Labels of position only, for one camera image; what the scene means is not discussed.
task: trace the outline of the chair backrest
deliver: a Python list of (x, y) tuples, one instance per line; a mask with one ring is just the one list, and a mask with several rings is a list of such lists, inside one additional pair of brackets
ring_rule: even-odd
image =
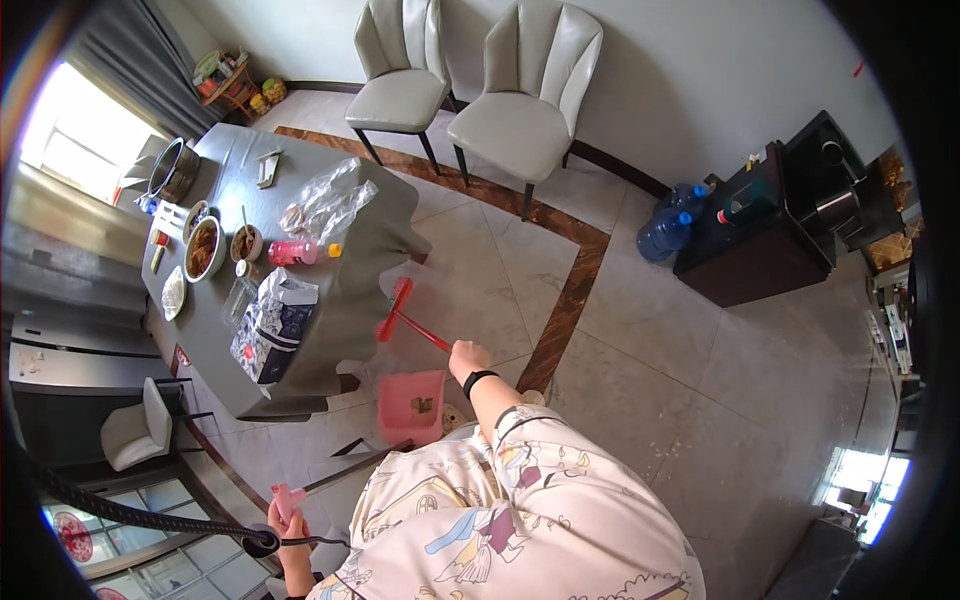
[(577, 7), (514, 2), (484, 40), (484, 91), (519, 91), (557, 107), (570, 135), (600, 55), (603, 29)]
[(400, 69), (430, 71), (446, 84), (440, 0), (368, 0), (353, 43), (367, 80)]
[(143, 413), (154, 444), (164, 448), (170, 446), (170, 436), (174, 429), (174, 420), (170, 417), (167, 405), (156, 383), (150, 377), (143, 382)]

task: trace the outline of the white wall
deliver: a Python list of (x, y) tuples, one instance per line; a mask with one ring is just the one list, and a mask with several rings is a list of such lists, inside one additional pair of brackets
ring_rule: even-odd
[[(570, 0), (604, 27), (577, 137), (667, 184), (726, 178), (821, 108), (865, 161), (898, 137), (869, 69), (819, 0)], [(454, 93), (483, 85), (483, 38), (511, 0), (444, 0)], [(194, 0), (262, 76), (365, 81), (353, 48), (363, 0)]]
[(156, 5), (174, 26), (194, 61), (199, 61), (220, 43), (180, 0), (156, 0)]

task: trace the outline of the pajamas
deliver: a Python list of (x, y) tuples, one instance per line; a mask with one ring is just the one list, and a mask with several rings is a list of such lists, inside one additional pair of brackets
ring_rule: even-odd
[(705, 598), (697, 558), (649, 488), (552, 410), (493, 440), (391, 453), (360, 495), (353, 551), (312, 600)]

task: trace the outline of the floor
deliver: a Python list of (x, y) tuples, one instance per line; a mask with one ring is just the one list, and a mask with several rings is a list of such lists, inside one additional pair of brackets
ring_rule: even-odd
[[(255, 127), (356, 140), (343, 120), (351, 99), (294, 91)], [(444, 131), (452, 116), (441, 111), (427, 134), (439, 162), (455, 168)], [(425, 156), (415, 136), (370, 138)], [(477, 177), (523, 189), (469, 154), (468, 165)], [(536, 370), (531, 356), (540, 361), (554, 348), (541, 338), (552, 331), (554, 308), (586, 246), (450, 186), (397, 174), (420, 192), (414, 229), (433, 251), (424, 266), (407, 262), (384, 274), (382, 287), (410, 276), (416, 286), (405, 312), (446, 339), (480, 342), (508, 381), (528, 377)], [(889, 441), (897, 401), (883, 362), (873, 358), (862, 256), (840, 256), (821, 284), (721, 309), (668, 266), (638, 255), (636, 231), (655, 202), (641, 189), (572, 156), (567, 169), (537, 186), (535, 198), (592, 226), (591, 235), (606, 244), (592, 289), (585, 284), (579, 320), (557, 350), (559, 364), (543, 379), (549, 405), (641, 474), (697, 552), (709, 597), (761, 597), (817, 515), (811, 501), (833, 449), (883, 453)], [(173, 341), (153, 323), (161, 348), (172, 351)], [(310, 467), (350, 440), (383, 446), (372, 392), (380, 376), (444, 365), (443, 353), (399, 326), (369, 363), (342, 365), (361, 378), (361, 388), (332, 398), (330, 412), (306, 423), (233, 420), (195, 373), (189, 402), (192, 410), (216, 413), (197, 424), (236, 473), (269, 498), (270, 484), (307, 483)], [(444, 401), (469, 412), (452, 379)], [(345, 527), (362, 486), (357, 476), (309, 498), (313, 531)]]

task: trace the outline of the black hose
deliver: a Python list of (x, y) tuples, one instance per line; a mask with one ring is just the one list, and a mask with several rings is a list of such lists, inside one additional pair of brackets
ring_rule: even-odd
[(186, 518), (184, 516), (161, 515), (159, 513), (151, 513), (150, 511), (141, 511), (130, 506), (118, 504), (112, 500), (107, 500), (95, 493), (81, 490), (56, 475), (50, 469), (43, 467), (19, 444), (17, 444), (16, 447), (19, 449), (18, 453), (23, 455), (25, 462), (30, 466), (30, 471), (40, 489), (49, 493), (63, 504), (80, 509), (91, 515), (99, 516), (100, 518), (107, 518), (124, 525), (132, 525), (145, 529), (190, 534), (213, 534), (240, 538), (243, 548), (251, 554), (251, 556), (256, 558), (270, 556), (276, 552), (281, 545), (295, 546), (313, 541), (331, 544), (339, 543), (350, 548), (350, 545), (343, 540), (328, 540), (320, 536), (281, 540), (273, 530), (268, 530), (269, 528), (251, 529), (249, 527), (228, 525), (215, 521), (203, 521), (196, 518)]

